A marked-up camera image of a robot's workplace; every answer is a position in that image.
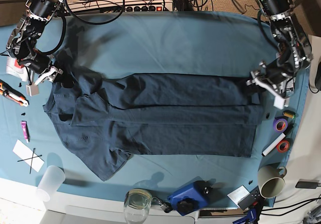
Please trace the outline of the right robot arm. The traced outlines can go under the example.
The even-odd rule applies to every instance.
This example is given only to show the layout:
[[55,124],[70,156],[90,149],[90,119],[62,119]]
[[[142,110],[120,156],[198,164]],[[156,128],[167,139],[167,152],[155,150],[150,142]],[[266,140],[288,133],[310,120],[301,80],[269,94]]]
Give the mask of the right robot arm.
[[[38,93],[38,85],[44,81],[59,83],[64,88],[72,88],[72,76],[59,63],[53,63],[53,54],[63,44],[67,21],[64,0],[27,0],[26,13],[12,31],[6,45],[6,53],[14,61],[14,69],[21,69],[27,81],[27,94]],[[37,49],[37,40],[53,17],[62,19],[62,33],[57,46],[46,52]]]

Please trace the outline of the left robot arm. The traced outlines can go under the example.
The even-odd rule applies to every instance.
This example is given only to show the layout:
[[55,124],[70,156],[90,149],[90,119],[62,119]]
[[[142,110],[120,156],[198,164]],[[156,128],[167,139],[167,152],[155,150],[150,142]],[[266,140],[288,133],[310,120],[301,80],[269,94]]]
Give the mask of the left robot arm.
[[294,91],[288,84],[294,83],[297,73],[310,66],[313,59],[308,36],[293,12],[293,0],[255,0],[260,8],[257,16],[259,28],[263,28],[261,17],[269,20],[274,44],[268,36],[264,38],[277,50],[276,59],[270,64],[261,61],[258,70],[251,71],[247,85],[255,84],[274,96],[274,107],[289,106],[289,94]]

